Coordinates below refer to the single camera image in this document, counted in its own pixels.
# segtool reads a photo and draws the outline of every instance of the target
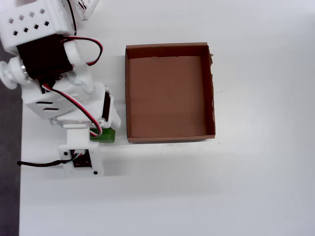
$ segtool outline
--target green block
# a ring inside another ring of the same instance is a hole
[[[97,133],[97,129],[91,129],[94,133]],[[99,137],[91,136],[91,141],[100,143],[113,143],[115,141],[115,131],[111,128],[103,129],[103,133]]]

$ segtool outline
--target white object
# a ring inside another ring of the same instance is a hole
[[[94,12],[96,5],[98,4],[99,0],[83,0],[84,5],[87,9],[83,10],[80,8],[82,12],[83,20],[88,20],[91,14]]]
[[[73,29],[61,0],[39,0],[0,14],[0,39],[7,52],[52,34],[71,35]]]
[[[81,149],[81,153],[89,151],[91,167],[74,167],[73,162],[63,164],[63,169],[69,177],[101,177],[104,168],[99,154],[99,143],[90,141],[90,127],[86,124],[65,124],[67,130],[67,142],[58,147],[61,160],[71,159],[70,150]]]
[[[20,236],[313,236],[314,9],[311,0],[100,4],[79,32],[104,42],[93,78],[123,121],[115,143],[100,145],[105,177],[22,167]],[[126,45],[200,41],[214,54],[216,138],[129,144]],[[27,107],[22,130],[22,160],[56,159],[65,130]]]
[[[68,7],[68,2],[67,0],[61,0],[63,3],[63,6],[65,9],[67,9],[69,16],[70,14],[70,9]],[[94,9],[96,5],[98,4],[99,0],[70,0],[72,10],[74,13],[74,17],[76,21],[81,21],[81,20],[88,20],[91,14],[94,12]],[[82,9],[79,3],[83,3],[83,5],[86,7],[86,9]]]
[[[9,10],[0,16],[0,36],[4,48],[8,52],[16,54],[16,46],[40,39],[55,33],[69,33],[70,23],[67,20],[66,11],[59,0],[40,0],[17,7],[16,11]],[[24,32],[28,36],[18,36],[16,29],[21,27],[21,22],[25,27]],[[39,22],[47,28],[39,30]],[[29,32],[25,25],[35,24],[34,30]],[[15,28],[14,36],[9,34],[12,27]],[[85,109],[100,123],[102,128],[112,127],[114,130],[121,125],[121,120],[114,108],[113,97],[110,95],[111,103],[108,107],[108,119],[102,118],[105,92],[109,89],[98,82],[95,84],[92,80],[88,65],[81,56],[79,47],[75,41],[69,41],[63,44],[64,50],[73,70],[61,74],[61,79],[55,81],[53,89],[63,92],[77,103],[86,106]],[[90,154],[91,167],[74,167],[73,163],[64,164],[64,170],[68,176],[102,176],[104,174],[102,161],[99,155],[99,144],[90,141],[90,128],[94,124],[78,110],[68,99],[60,94],[51,91],[43,92],[38,80],[33,80],[27,74],[22,60],[19,56],[10,60],[9,64],[0,62],[0,79],[9,89],[15,89],[17,84],[21,84],[23,103],[33,110],[42,119],[50,119],[52,125],[59,124],[67,129],[67,143],[59,146],[60,157],[64,158],[63,153],[69,153],[71,150],[86,150]]]

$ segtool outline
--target open cardboard box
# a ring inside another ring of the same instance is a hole
[[[127,46],[128,141],[214,138],[211,64],[207,43]]]

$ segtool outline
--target white surface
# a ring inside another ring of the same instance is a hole
[[[103,43],[91,71],[123,121],[115,144],[101,147],[106,176],[23,167],[20,234],[314,235],[314,23],[312,0],[100,1],[78,33]],[[204,41],[216,139],[128,144],[125,46]],[[95,45],[82,50],[87,61],[97,55]],[[65,131],[23,115],[22,159],[58,159]]]

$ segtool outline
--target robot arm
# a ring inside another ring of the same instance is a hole
[[[16,57],[0,62],[0,79],[9,89],[20,84],[31,110],[67,129],[67,143],[58,149],[61,160],[71,160],[63,162],[69,176],[101,176],[99,143],[91,142],[90,133],[116,130],[121,120],[109,89],[91,77],[89,65],[99,57],[86,63],[75,40],[98,42],[70,36],[70,19],[60,0],[39,0],[2,13],[3,47]]]

